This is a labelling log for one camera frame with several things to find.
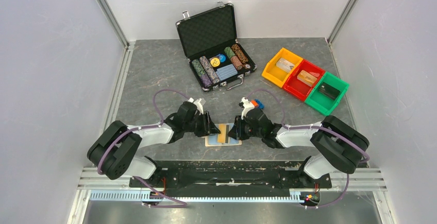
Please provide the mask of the beige gold card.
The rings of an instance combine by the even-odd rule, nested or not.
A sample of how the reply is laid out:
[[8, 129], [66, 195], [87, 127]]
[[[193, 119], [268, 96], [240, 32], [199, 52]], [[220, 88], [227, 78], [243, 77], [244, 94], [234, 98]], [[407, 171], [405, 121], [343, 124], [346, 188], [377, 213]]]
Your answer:
[[230, 137], [228, 136], [228, 132], [231, 129], [231, 125], [230, 124], [219, 124], [218, 128], [220, 129], [221, 133], [218, 134], [218, 138], [220, 140], [224, 140], [225, 144], [229, 144], [230, 143]]

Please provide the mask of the beige leather card holder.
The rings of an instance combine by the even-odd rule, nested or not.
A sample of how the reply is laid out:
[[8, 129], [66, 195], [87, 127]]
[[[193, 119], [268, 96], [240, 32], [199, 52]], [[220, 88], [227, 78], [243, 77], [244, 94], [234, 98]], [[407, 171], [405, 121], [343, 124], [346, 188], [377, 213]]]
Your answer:
[[220, 131], [219, 134], [205, 137], [206, 147], [224, 147], [224, 146], [239, 146], [242, 145], [241, 140], [236, 140], [228, 135], [228, 132], [233, 128], [233, 123], [217, 124]]

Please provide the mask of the black card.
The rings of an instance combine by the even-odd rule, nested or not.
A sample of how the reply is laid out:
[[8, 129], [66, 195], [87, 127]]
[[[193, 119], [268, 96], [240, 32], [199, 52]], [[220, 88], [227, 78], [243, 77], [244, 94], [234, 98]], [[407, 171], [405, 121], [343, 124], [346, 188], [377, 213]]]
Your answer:
[[328, 97], [331, 100], [336, 100], [338, 98], [338, 96], [340, 95], [340, 90], [334, 88], [333, 86], [323, 82], [319, 87], [318, 87], [318, 91]]

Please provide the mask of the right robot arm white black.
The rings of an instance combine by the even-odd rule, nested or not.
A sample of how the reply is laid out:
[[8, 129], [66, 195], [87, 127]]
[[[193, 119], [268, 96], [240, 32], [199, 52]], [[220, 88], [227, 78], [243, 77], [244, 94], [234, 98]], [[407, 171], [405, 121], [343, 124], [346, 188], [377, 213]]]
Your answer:
[[242, 141], [257, 137], [270, 148], [317, 149], [318, 154], [306, 159], [297, 174], [304, 187], [336, 170], [353, 174], [359, 164], [369, 161], [368, 139], [332, 115], [315, 124], [290, 126], [273, 123], [261, 109], [252, 109], [236, 116], [228, 135]]

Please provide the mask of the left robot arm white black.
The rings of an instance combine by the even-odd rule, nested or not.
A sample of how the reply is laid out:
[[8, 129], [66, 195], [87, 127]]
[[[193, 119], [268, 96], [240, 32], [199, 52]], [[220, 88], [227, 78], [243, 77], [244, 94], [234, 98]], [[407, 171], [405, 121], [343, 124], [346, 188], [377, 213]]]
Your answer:
[[171, 144], [186, 133], [197, 137], [220, 134], [203, 99], [183, 102], [177, 112], [170, 114], [161, 124], [129, 126], [120, 120], [112, 122], [87, 152], [87, 158], [100, 175], [115, 180], [123, 175], [139, 176], [148, 186], [157, 186], [162, 173], [157, 164], [139, 149], [152, 145]]

